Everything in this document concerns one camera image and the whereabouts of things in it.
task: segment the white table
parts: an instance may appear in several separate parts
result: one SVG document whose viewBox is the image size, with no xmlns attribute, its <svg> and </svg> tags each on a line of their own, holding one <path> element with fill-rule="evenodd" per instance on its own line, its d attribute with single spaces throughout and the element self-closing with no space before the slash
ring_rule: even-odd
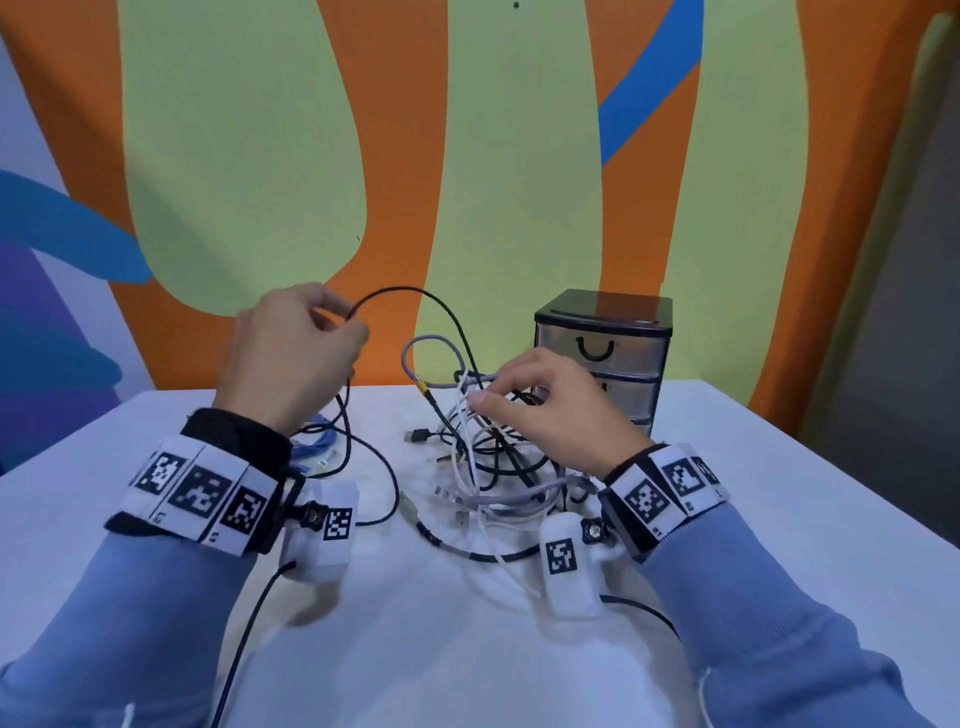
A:
<svg viewBox="0 0 960 728">
<path fill-rule="evenodd" d="M 211 397 L 142 394 L 0 478 L 0 663 L 26 649 L 66 599 L 151 447 Z M 434 424 L 414 387 L 358 387 L 349 412 L 405 490 L 425 493 L 449 477 L 434 462 L 440 449 L 402 441 Z M 704 382 L 664 384 L 655 436 L 693 443 L 801 587 L 900 664 L 921 712 L 940 728 L 958 724 L 960 551 Z M 354 458 L 344 475 L 360 485 L 361 517 L 384 513 L 392 490 L 382 465 L 363 449 Z M 438 513 L 421 515 L 457 538 Z M 241 595 L 221 666 L 276 559 L 260 560 Z M 539 568 L 524 566 L 530 575 Z M 608 584 L 656 604 L 622 565 L 608 569 Z M 595 621 L 552 619 L 498 568 L 433 548 L 400 516 L 359 532 L 339 589 L 281 579 L 248 654 L 233 728 L 285 719 L 653 728 L 695 726 L 699 715 L 683 653 L 654 619 L 629 608 Z"/>
</svg>

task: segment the hand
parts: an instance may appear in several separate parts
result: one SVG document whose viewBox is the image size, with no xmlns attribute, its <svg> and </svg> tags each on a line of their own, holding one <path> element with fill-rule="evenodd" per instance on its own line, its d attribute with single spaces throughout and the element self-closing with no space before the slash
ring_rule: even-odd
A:
<svg viewBox="0 0 960 728">
<path fill-rule="evenodd" d="M 237 314 L 213 406 L 290 436 L 347 382 L 370 331 L 337 326 L 314 309 L 346 317 L 350 303 L 320 283 L 270 291 Z"/>
<path fill-rule="evenodd" d="M 550 390 L 541 406 L 504 397 L 515 389 L 537 386 Z M 613 405 L 590 372 L 547 349 L 533 349 L 508 361 L 493 384 L 469 396 L 468 404 L 474 412 L 512 427 L 562 465 L 599 478 L 653 445 Z"/>
</svg>

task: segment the light blue sleeve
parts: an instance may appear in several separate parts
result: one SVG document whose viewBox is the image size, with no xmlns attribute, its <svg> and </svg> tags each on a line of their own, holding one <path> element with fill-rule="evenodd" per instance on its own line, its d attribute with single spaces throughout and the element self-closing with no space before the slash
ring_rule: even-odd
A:
<svg viewBox="0 0 960 728">
<path fill-rule="evenodd" d="M 43 634 L 0 672 L 0 726 L 193 728 L 252 569 L 172 538 L 108 533 Z"/>
<path fill-rule="evenodd" d="M 677 627 L 713 728 L 931 728 L 894 662 L 801 591 L 728 503 L 670 534 L 639 570 Z"/>
</svg>

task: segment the painted wall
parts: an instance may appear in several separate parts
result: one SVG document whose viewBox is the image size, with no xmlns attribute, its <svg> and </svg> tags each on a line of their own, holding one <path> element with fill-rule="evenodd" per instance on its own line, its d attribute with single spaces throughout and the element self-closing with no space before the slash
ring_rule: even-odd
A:
<svg viewBox="0 0 960 728">
<path fill-rule="evenodd" d="M 485 369 L 566 287 L 671 296 L 667 375 L 795 431 L 955 5 L 0 0 L 0 462 L 212 386 L 230 317 L 302 279 L 424 286 Z M 364 316 L 360 383 L 451 333 Z"/>
</svg>

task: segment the gray wall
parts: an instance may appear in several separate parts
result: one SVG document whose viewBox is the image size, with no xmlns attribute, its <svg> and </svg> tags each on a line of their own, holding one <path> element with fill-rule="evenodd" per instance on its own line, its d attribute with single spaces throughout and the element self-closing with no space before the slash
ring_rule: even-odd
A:
<svg viewBox="0 0 960 728">
<path fill-rule="evenodd" d="M 960 63 L 810 444 L 960 546 Z"/>
</svg>

